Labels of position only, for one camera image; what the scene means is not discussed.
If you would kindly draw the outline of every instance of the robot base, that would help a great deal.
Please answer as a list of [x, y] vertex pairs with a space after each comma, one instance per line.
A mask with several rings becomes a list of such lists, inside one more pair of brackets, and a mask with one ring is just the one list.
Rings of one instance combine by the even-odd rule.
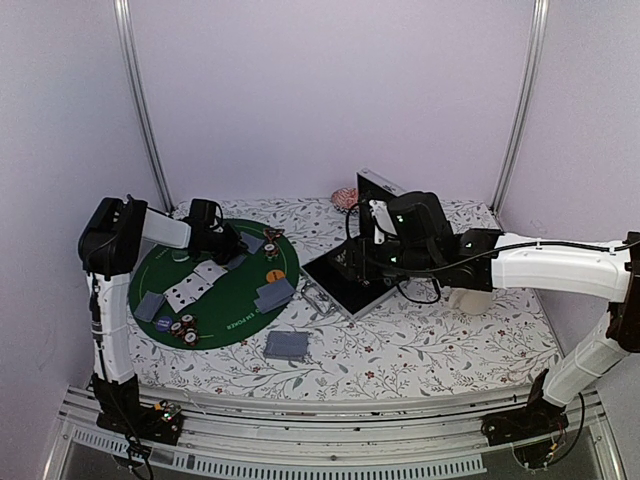
[[[167, 445], [178, 444], [178, 439], [182, 432], [182, 422], [184, 420], [182, 414], [175, 416], [170, 422], [162, 418], [162, 411], [156, 411], [153, 408], [143, 409], [142, 415], [145, 421], [143, 424], [139, 423], [138, 429], [136, 430], [141, 440], [150, 440]], [[98, 415], [96, 425], [105, 430], [123, 435], [130, 434], [130, 429], [122, 418], [109, 417], [105, 413]]]
[[119, 384], [105, 382], [94, 373], [91, 383], [102, 409], [96, 422], [100, 428], [131, 435], [133, 427], [140, 439], [167, 445], [178, 443], [184, 417], [181, 413], [176, 413], [167, 419], [164, 415], [164, 409], [140, 405], [136, 375]]
[[564, 407], [552, 405], [543, 398], [542, 387], [547, 373], [549, 370], [544, 370], [533, 382], [526, 406], [491, 413], [482, 418], [482, 433], [489, 445], [518, 442], [569, 426]]

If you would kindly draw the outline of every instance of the playing card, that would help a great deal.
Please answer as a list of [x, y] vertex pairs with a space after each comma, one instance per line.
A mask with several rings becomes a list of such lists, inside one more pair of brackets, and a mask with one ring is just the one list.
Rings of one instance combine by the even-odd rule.
[[309, 334], [307, 332], [269, 332], [265, 358], [280, 360], [304, 360], [309, 354]]
[[246, 259], [246, 255], [238, 255], [237, 257], [233, 257], [231, 260], [229, 260], [229, 263], [227, 263], [227, 269], [235, 270], [240, 265], [242, 265], [242, 262], [244, 262]]
[[290, 297], [295, 293], [296, 289], [291, 286], [289, 280], [281, 278], [273, 283], [268, 283], [262, 287], [256, 289], [259, 297], [268, 298], [273, 301], [282, 300], [283, 298]]
[[198, 266], [196, 266], [193, 271], [204, 278], [204, 280], [210, 285], [213, 285], [216, 280], [227, 273], [224, 268], [222, 268], [213, 260], [207, 260], [198, 264]]
[[284, 298], [274, 300], [271, 297], [256, 298], [253, 303], [256, 304], [256, 308], [260, 310], [260, 313], [268, 313], [271, 310], [275, 310], [278, 307], [282, 307], [291, 301], [292, 295]]
[[187, 292], [194, 301], [198, 300], [202, 295], [206, 293], [207, 290], [209, 290], [213, 286], [197, 273], [192, 273], [181, 283], [183, 283], [187, 288]]
[[165, 292], [164, 296], [169, 302], [169, 305], [173, 309], [174, 312], [178, 313], [187, 305], [191, 305], [195, 300], [191, 298], [191, 294], [187, 290], [184, 281], [169, 287]]
[[147, 292], [142, 297], [142, 301], [133, 312], [133, 316], [142, 322], [150, 322], [155, 317], [162, 304], [165, 302], [163, 295], [153, 292]]
[[240, 237], [242, 238], [242, 241], [247, 244], [247, 247], [249, 247], [248, 250], [251, 255], [260, 250], [260, 247], [265, 242], [264, 238], [257, 238], [246, 232], [240, 232]]

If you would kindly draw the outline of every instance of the white card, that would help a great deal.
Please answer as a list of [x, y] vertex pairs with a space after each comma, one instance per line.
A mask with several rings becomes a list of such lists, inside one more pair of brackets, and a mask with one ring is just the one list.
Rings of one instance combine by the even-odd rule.
[[227, 273], [227, 270], [213, 260], [207, 260], [198, 264], [194, 272], [204, 278], [208, 284], [213, 285], [216, 280]]
[[196, 273], [192, 273], [186, 277], [181, 284], [187, 288], [187, 292], [194, 301], [198, 300], [212, 287], [210, 283]]
[[164, 292], [164, 296], [173, 311], [176, 313], [195, 302], [195, 299], [191, 297], [191, 294], [187, 290], [184, 280], [173, 287], [169, 287]]

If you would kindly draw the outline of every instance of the metal pole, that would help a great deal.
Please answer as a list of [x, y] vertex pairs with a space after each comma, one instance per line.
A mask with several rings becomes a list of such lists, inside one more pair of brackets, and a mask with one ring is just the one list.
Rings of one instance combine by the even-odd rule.
[[520, 142], [522, 141], [522, 134], [527, 120], [527, 113], [529, 111], [529, 104], [531, 103], [533, 87], [538, 73], [538, 65], [540, 64], [540, 58], [542, 55], [542, 45], [547, 25], [548, 11], [549, 0], [536, 0], [533, 8], [533, 21], [531, 23], [531, 35], [529, 38], [529, 52], [527, 54], [527, 63], [524, 78], [522, 80], [522, 88], [520, 90], [518, 109], [511, 129], [511, 136], [507, 145], [505, 158], [502, 163], [498, 185], [496, 186], [493, 200], [491, 202], [491, 209], [494, 211], [496, 216], [500, 215], [500, 212], [504, 207], [509, 183], [511, 182], [511, 177], [513, 176], [518, 156], [518, 150], [520, 149]]
[[140, 77], [140, 67], [138, 65], [138, 57], [136, 55], [135, 42], [133, 40], [133, 28], [131, 26], [131, 14], [129, 11], [128, 0], [114, 0], [116, 11], [116, 22], [118, 24], [118, 34], [120, 36], [120, 46], [122, 47], [122, 56], [129, 77], [129, 85], [131, 87], [131, 95], [133, 103], [138, 114], [142, 138], [144, 139], [151, 173], [153, 175], [158, 195], [164, 210], [168, 213], [175, 208], [169, 193], [167, 179], [160, 163], [158, 147], [156, 145], [153, 129], [151, 128], [151, 118], [147, 109], [147, 102], [142, 88], [142, 79]]

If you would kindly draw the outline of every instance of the pink object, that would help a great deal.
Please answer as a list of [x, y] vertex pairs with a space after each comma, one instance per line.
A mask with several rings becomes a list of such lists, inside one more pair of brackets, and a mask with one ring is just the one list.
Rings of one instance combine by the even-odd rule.
[[355, 188], [336, 190], [331, 195], [331, 203], [339, 212], [347, 213], [347, 210], [358, 203], [358, 190]]

